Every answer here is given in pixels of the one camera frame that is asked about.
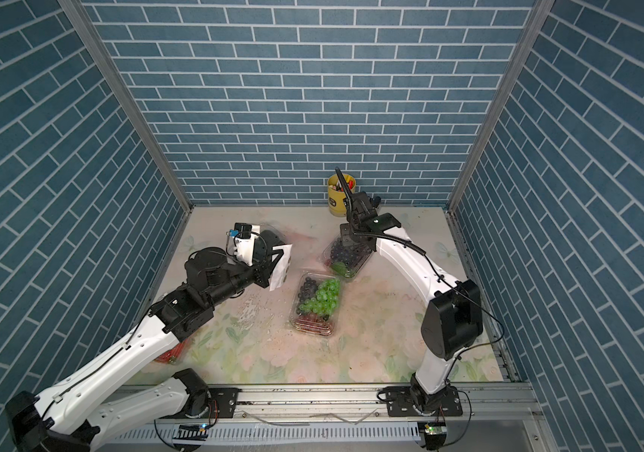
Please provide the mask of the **white sticker sheet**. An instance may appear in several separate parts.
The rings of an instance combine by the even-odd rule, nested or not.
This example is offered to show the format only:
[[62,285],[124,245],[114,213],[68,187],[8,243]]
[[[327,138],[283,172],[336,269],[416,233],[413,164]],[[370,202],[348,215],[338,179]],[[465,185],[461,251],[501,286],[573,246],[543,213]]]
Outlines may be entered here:
[[291,261],[293,246],[283,244],[275,246],[272,249],[273,269],[269,279],[269,290],[275,291],[283,286],[286,281],[288,269]]

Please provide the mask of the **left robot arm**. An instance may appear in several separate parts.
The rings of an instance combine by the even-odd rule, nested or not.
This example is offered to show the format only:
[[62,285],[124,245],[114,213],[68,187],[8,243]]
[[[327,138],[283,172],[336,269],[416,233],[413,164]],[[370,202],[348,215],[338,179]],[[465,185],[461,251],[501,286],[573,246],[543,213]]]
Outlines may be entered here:
[[219,416],[207,383],[191,368],[153,388],[109,401],[120,386],[209,322],[216,307],[252,284],[275,290],[286,278],[291,246],[256,237],[231,253],[218,247],[193,252],[186,281],[127,333],[71,376],[37,395],[24,391],[5,406],[11,440],[19,451],[94,451],[109,440],[158,418],[179,415],[214,421]]

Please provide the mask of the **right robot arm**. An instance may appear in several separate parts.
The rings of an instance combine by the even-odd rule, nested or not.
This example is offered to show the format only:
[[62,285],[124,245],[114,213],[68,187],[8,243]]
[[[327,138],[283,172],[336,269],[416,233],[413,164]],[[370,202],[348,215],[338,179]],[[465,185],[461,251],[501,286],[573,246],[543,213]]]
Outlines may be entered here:
[[411,386],[432,397],[449,385],[455,363],[475,347],[483,334],[484,319],[495,320],[485,309],[475,282],[461,282],[442,270],[414,244],[395,216],[378,213],[380,199],[354,192],[340,169],[335,169],[344,194],[346,222],[340,227],[346,246],[363,246],[380,254],[416,289],[425,305],[421,336],[426,352]]

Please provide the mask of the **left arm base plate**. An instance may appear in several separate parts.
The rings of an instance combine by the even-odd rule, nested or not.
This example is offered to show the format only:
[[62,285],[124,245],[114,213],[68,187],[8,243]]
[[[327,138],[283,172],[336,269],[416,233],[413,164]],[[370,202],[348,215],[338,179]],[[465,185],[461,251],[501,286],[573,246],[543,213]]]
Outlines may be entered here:
[[190,419],[215,421],[232,418],[241,390],[235,387],[211,387],[191,395],[183,415]]

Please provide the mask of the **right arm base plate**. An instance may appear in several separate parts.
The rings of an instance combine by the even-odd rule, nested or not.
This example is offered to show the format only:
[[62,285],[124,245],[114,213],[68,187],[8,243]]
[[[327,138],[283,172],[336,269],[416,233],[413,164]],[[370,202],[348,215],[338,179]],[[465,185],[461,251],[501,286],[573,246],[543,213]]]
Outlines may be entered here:
[[455,386],[447,386],[433,395],[416,386],[388,386],[376,397],[386,406],[389,417],[459,417],[463,414]]

